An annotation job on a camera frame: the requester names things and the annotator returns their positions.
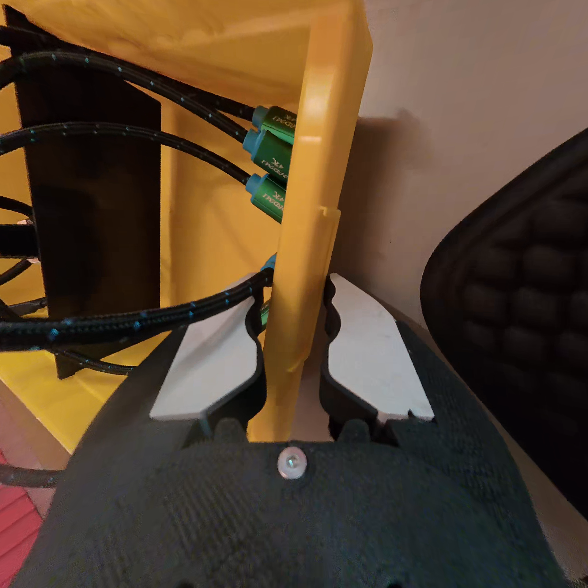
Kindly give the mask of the yellow plastic bin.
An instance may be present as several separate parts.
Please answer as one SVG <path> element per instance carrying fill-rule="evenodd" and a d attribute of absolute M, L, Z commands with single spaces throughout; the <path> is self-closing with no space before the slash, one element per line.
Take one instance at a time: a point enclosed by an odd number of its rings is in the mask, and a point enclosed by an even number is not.
<path fill-rule="evenodd" d="M 45 294 L 25 148 L 58 136 L 160 146 L 160 306 L 1 318 L 1 379 L 70 452 L 121 376 L 59 381 L 50 349 L 141 361 L 179 320 L 270 290 L 267 399 L 254 442 L 290 436 L 341 211 L 372 41 L 361 1 L 1 1 L 1 257 L 6 301 Z M 160 130 L 21 127 L 16 82 L 46 66 L 113 75 L 161 106 Z"/>

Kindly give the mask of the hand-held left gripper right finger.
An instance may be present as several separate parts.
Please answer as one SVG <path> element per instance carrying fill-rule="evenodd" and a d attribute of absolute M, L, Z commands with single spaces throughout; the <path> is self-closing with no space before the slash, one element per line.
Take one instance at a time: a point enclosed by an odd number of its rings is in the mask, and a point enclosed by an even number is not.
<path fill-rule="evenodd" d="M 327 345 L 320 367 L 319 400 L 337 439 L 346 423 L 364 422 L 371 437 L 390 442 L 389 423 L 435 414 L 405 345 L 398 322 L 370 294 L 337 273 L 326 280 Z"/>

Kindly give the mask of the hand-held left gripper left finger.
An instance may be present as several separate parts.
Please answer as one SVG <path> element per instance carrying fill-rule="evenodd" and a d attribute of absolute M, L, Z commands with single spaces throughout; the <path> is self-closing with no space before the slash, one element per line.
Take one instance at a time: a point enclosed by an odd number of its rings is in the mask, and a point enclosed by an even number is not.
<path fill-rule="evenodd" d="M 189 325 L 149 416 L 158 422 L 195 420 L 205 437 L 225 418 L 243 430 L 267 399 L 261 343 L 263 286 L 245 287 L 236 306 Z"/>

